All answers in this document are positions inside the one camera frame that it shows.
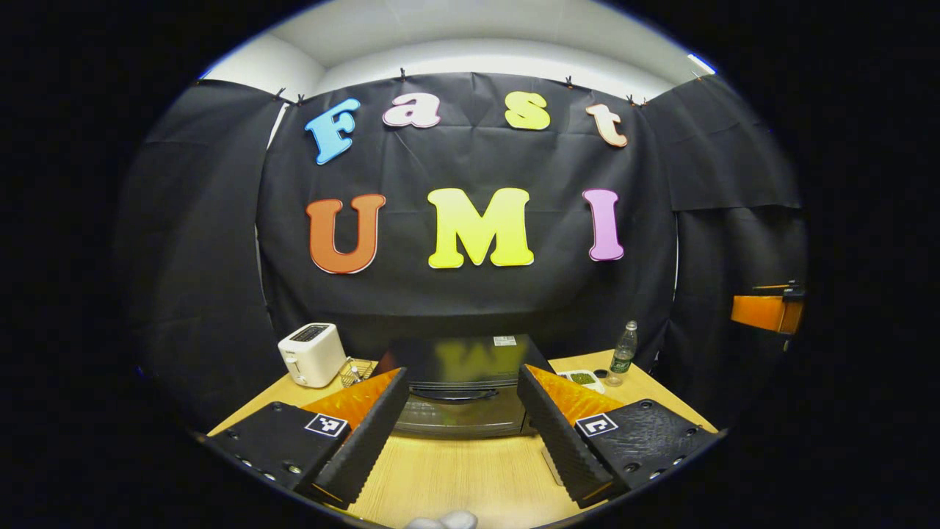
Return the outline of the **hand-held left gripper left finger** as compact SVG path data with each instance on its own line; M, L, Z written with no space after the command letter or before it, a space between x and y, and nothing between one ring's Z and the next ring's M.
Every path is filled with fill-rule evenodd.
M206 442L283 489L346 509L409 394L408 371L396 368L305 406L272 402Z

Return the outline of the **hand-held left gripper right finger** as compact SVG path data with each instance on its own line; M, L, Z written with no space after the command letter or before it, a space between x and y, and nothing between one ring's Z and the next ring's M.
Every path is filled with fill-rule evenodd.
M625 404L532 365L518 396L580 508L654 484L724 439L654 399Z

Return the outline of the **black electric oven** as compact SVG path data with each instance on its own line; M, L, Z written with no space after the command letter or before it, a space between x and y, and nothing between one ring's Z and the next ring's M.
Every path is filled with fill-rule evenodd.
M405 368L409 398L394 432L424 439L534 436L517 395L521 366L553 371L526 334L398 339L376 374Z

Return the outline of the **white divided dish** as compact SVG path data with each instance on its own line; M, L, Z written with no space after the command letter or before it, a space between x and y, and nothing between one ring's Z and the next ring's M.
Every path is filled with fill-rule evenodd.
M598 392L598 394L604 394L606 392L601 379L591 370L568 370L558 372L557 374L585 388L592 389L592 391Z

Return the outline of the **white toaster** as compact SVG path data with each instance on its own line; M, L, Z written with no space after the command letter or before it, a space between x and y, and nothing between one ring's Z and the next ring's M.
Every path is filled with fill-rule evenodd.
M303 387L323 388L346 364L338 328L333 323L309 323L278 343L288 373Z

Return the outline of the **clear plastic water bottle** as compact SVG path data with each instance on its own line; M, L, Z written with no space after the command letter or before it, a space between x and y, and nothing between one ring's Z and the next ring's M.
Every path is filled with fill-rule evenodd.
M624 376L632 366L632 359L637 354L637 321L631 320L627 323L623 334L615 344L613 358L607 375L607 385L609 387L618 387L624 382Z

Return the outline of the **black backdrop cloth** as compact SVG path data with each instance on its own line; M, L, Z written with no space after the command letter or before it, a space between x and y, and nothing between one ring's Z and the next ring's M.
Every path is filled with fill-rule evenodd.
M728 428L784 350L732 299L802 280L805 230L795 169L714 76L645 105L479 73L296 105L205 82L139 148L115 268L145 375L197 429L281 378L306 323L376 359L494 334L560 357L631 320L637 365Z

